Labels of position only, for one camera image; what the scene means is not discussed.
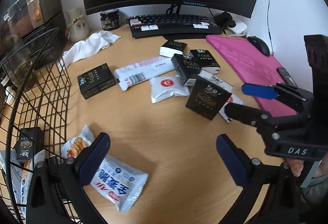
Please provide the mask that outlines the person right hand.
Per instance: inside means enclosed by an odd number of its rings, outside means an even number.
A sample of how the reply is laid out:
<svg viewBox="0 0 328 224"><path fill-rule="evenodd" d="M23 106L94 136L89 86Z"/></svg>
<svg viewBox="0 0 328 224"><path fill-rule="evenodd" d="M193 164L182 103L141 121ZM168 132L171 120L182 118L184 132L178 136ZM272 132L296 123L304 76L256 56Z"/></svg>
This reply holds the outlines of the person right hand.
<svg viewBox="0 0 328 224"><path fill-rule="evenodd" d="M295 160L290 158L286 158L285 162L289 164L293 175L295 177L299 177L304 168L304 162L302 160Z"/></svg>

